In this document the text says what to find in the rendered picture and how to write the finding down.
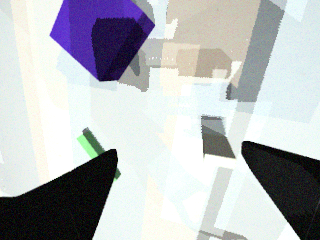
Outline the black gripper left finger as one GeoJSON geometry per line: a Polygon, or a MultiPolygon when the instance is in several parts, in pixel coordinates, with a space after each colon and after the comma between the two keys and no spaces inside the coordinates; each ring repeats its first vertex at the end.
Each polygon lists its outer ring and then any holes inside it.
{"type": "Polygon", "coordinates": [[[109,149],[15,196],[0,196],[0,240],[93,240],[118,156],[109,149]]]}

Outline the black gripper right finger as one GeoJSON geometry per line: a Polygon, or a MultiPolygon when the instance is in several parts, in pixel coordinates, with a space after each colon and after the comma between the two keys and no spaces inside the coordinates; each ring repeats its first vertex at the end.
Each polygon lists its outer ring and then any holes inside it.
{"type": "Polygon", "coordinates": [[[320,240],[320,160],[242,141],[241,156],[300,240],[320,240]]]}

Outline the grey rectangular block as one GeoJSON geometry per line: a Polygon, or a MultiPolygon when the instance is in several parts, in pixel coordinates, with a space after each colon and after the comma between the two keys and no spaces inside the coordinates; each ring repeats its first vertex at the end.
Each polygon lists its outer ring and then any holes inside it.
{"type": "Polygon", "coordinates": [[[204,164],[234,169],[236,158],[226,136],[203,134],[204,164]]]}

